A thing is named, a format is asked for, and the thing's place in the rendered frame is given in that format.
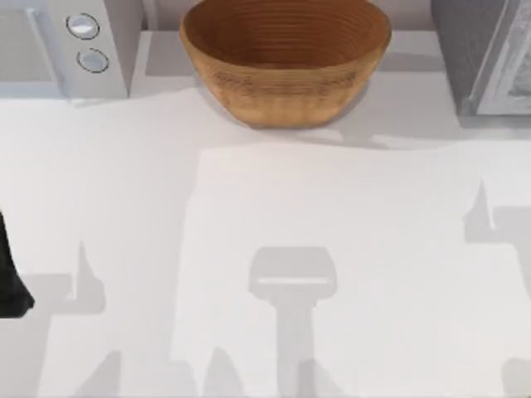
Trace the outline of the brown woven basket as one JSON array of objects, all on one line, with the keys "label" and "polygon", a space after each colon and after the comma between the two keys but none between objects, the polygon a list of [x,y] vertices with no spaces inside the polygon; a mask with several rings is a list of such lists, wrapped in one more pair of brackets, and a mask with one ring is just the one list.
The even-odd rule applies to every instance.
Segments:
[{"label": "brown woven basket", "polygon": [[179,35],[233,118],[290,129],[346,109],[378,68],[392,24],[372,0],[199,0]]}]

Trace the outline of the round microwave knob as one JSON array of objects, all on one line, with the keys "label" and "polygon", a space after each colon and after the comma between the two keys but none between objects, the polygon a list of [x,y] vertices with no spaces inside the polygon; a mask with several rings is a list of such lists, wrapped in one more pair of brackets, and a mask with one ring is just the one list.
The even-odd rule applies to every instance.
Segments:
[{"label": "round microwave knob", "polygon": [[108,56],[95,48],[79,51],[76,55],[76,61],[83,70],[92,74],[103,73],[110,66]]},{"label": "round microwave knob", "polygon": [[87,13],[70,15],[66,19],[66,28],[72,36],[81,40],[92,40],[100,33],[99,22]]}]

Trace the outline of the pale microwave oven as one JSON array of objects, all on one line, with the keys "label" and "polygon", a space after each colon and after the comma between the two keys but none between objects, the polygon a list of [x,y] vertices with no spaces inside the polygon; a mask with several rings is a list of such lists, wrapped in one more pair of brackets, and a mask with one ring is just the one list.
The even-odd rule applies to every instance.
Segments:
[{"label": "pale microwave oven", "polygon": [[[72,36],[70,15],[87,13],[100,24],[92,40]],[[126,99],[134,76],[143,0],[0,0],[0,99]],[[109,68],[83,70],[79,51],[104,52]]]}]

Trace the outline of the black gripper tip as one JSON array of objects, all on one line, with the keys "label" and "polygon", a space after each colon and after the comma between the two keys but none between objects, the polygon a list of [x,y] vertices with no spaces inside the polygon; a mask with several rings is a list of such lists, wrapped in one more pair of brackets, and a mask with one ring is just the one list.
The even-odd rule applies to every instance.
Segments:
[{"label": "black gripper tip", "polygon": [[0,319],[22,318],[34,305],[35,299],[17,272],[0,212]]}]

